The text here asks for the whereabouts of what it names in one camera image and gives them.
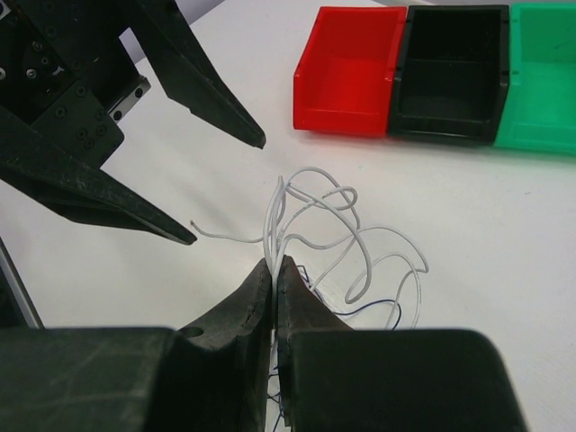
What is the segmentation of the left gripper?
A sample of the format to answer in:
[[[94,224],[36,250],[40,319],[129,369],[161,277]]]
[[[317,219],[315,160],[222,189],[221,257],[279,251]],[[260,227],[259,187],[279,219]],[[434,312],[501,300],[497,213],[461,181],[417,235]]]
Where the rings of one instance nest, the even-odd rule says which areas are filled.
[[[114,1],[1,3],[1,180],[69,221],[191,245],[190,230],[94,168],[150,89],[127,28]]]

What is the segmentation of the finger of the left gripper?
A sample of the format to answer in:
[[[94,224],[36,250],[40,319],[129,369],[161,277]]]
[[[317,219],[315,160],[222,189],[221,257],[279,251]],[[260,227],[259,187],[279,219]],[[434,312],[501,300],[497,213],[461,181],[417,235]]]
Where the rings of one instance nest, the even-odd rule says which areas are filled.
[[[130,28],[166,96],[216,129],[261,149],[266,135],[212,65],[174,1],[131,1]]]

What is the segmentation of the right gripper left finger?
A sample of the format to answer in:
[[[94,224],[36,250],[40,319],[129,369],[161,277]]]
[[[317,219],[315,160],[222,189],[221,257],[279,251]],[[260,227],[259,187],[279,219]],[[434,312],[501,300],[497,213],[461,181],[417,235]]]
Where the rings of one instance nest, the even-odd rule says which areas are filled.
[[[270,294],[259,262],[236,291],[179,330],[45,329],[3,260],[2,430],[263,430]]]

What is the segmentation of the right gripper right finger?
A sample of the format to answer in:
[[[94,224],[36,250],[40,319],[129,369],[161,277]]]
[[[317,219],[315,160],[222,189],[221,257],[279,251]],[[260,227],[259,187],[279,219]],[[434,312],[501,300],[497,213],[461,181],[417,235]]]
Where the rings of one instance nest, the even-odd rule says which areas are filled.
[[[305,285],[277,281],[280,402],[293,431],[524,431],[499,350],[461,328],[354,329]]]

